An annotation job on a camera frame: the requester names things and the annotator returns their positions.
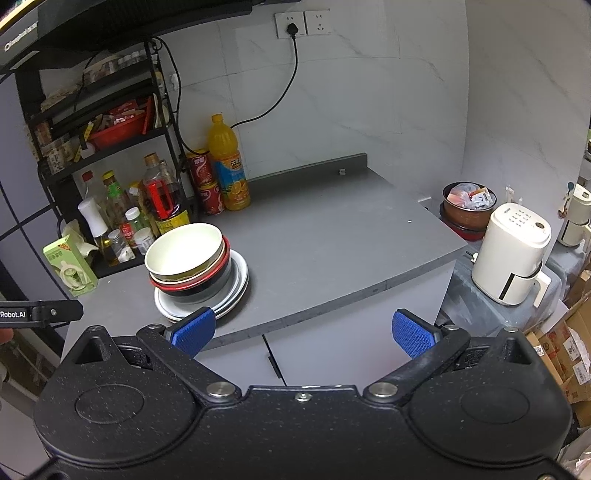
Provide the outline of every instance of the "kitchen counter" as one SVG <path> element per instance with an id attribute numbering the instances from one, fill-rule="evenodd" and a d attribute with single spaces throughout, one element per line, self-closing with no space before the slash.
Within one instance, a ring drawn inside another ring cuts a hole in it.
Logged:
<path id="1" fill-rule="evenodd" d="M 344 175 L 339 170 L 345 169 Z M 313 319 L 446 265 L 466 243 L 410 195 L 354 155 L 250 182 L 252 205 L 204 220 L 249 266 L 249 287 L 207 349 Z M 169 325 L 140 266 L 100 280 L 80 298 L 64 354 L 90 325 L 112 336 Z"/>

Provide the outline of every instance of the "brown pot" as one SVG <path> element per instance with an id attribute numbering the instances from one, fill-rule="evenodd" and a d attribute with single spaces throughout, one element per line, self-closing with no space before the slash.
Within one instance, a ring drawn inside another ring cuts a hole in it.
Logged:
<path id="1" fill-rule="evenodd" d="M 495 206 L 498 201 L 497 196 L 491 189 L 488 190 L 492 195 L 495 196 L 495 203 L 492 207 L 489 207 L 486 210 L 469 210 L 467 208 L 458 207 L 457 205 L 454 205 L 448 201 L 447 196 L 451 192 L 452 188 L 454 188 L 456 185 L 459 185 L 460 183 L 463 182 L 457 181 L 450 183 L 443 189 L 443 210 L 445 211 L 446 218 L 455 224 L 470 230 L 486 229 L 486 226 L 491 219 L 492 212 L 495 210 Z M 476 184 L 479 187 L 484 188 L 484 185 L 480 185 L 479 183 Z"/>

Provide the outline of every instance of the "red container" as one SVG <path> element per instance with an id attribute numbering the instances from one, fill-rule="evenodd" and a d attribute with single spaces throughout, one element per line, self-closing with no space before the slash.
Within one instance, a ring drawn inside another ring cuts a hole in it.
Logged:
<path id="1" fill-rule="evenodd" d="M 217 215 L 225 210 L 222 200 L 222 191 L 216 181 L 199 189 L 199 196 L 203 204 L 203 210 L 208 215 Z"/>
<path id="2" fill-rule="evenodd" d="M 88 139 L 97 150 L 104 150 L 132 137 L 141 135 L 144 129 L 146 112 L 133 117 L 126 122 L 105 128 L 102 132 L 92 134 Z"/>
<path id="3" fill-rule="evenodd" d="M 189 165 L 191 166 L 191 176 L 198 188 L 204 187 L 213 183 L 215 177 L 213 176 L 212 165 L 207 157 L 206 150 L 197 150 L 199 155 L 190 154 L 187 156 Z"/>

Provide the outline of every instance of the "green box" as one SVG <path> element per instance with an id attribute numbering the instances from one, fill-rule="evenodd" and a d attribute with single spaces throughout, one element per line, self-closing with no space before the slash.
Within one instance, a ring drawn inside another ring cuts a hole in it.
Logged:
<path id="1" fill-rule="evenodd" d="M 53 271 L 75 297 L 96 288 L 99 279 L 90 269 L 70 235 L 56 240 L 43 249 Z"/>

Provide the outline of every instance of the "cabinet door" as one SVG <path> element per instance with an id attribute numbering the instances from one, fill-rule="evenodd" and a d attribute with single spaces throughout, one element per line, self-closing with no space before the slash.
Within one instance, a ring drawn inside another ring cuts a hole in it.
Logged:
<path id="1" fill-rule="evenodd" d="M 455 262 L 370 298 L 265 337 L 287 385 L 367 385 L 410 357 L 392 339 L 405 308 L 433 324 Z"/>
<path id="2" fill-rule="evenodd" d="M 239 386 L 245 394 L 251 385 L 283 385 L 269 356 L 262 337 L 254 337 L 200 352 L 195 360 Z"/>

